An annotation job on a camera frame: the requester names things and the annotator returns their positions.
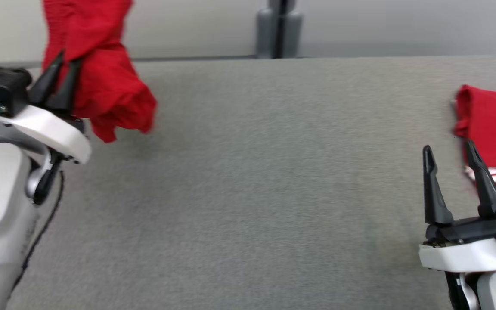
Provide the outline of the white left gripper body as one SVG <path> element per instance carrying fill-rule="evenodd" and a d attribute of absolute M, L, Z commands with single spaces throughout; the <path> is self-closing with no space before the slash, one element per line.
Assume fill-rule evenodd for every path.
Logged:
<path fill-rule="evenodd" d="M 0 122 L 80 164 L 88 163 L 91 157 L 91 144 L 84 133 L 43 108 L 28 105 L 12 118 L 0 116 Z"/>

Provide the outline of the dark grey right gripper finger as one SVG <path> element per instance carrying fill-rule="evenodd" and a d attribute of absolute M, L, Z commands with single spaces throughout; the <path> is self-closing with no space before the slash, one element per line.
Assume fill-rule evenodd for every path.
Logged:
<path fill-rule="evenodd" d="M 437 164 L 429 145 L 422 149 L 425 223 L 447 226 L 454 222 L 437 180 Z"/>
<path fill-rule="evenodd" d="M 496 217 L 496 183 L 490 171 L 482 159 L 476 144 L 472 140 L 467 140 L 465 144 L 467 163 L 474 173 L 478 199 L 478 213 L 480 217 Z"/>

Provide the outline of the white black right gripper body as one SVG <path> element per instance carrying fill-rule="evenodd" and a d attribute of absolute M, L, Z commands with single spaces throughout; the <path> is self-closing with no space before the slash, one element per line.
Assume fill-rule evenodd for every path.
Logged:
<path fill-rule="evenodd" d="M 496 220 L 471 217 L 448 226 L 429 224 L 419 245 L 421 265 L 451 273 L 496 271 Z"/>

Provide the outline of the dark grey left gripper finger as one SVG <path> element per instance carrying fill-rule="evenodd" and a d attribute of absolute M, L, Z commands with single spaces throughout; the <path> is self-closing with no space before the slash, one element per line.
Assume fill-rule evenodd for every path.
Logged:
<path fill-rule="evenodd" d="M 59 89 L 48 100 L 47 108 L 60 115 L 71 115 L 74 110 L 75 90 L 81 70 L 81 58 L 74 59 L 68 65 L 68 71 Z"/>
<path fill-rule="evenodd" d="M 64 63 L 64 52 L 59 52 L 29 90 L 29 102 L 34 106 L 44 106 L 55 90 Z"/>

